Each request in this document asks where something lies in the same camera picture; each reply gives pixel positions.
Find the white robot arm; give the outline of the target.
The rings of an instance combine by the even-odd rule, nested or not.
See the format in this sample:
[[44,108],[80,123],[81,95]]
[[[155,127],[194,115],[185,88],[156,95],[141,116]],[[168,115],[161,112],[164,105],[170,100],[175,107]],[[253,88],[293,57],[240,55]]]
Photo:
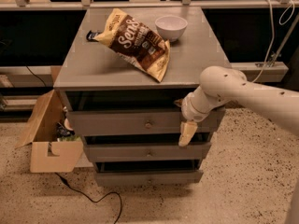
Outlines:
[[213,139],[207,173],[183,201],[191,224],[298,224],[299,96],[247,81],[234,69],[212,66],[200,85],[178,100],[181,143],[224,104],[233,109]]

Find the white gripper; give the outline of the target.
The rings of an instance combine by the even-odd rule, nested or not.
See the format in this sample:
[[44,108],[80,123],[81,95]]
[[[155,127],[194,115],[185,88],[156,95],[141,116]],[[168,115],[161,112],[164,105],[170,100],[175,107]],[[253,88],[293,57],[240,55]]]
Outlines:
[[181,107],[183,117],[188,120],[180,124],[180,137],[178,140],[180,147],[186,147],[191,142],[198,128],[196,122],[201,122],[207,117],[207,114],[201,113],[193,107],[191,98],[192,94],[189,93],[184,99],[174,101],[177,107]]

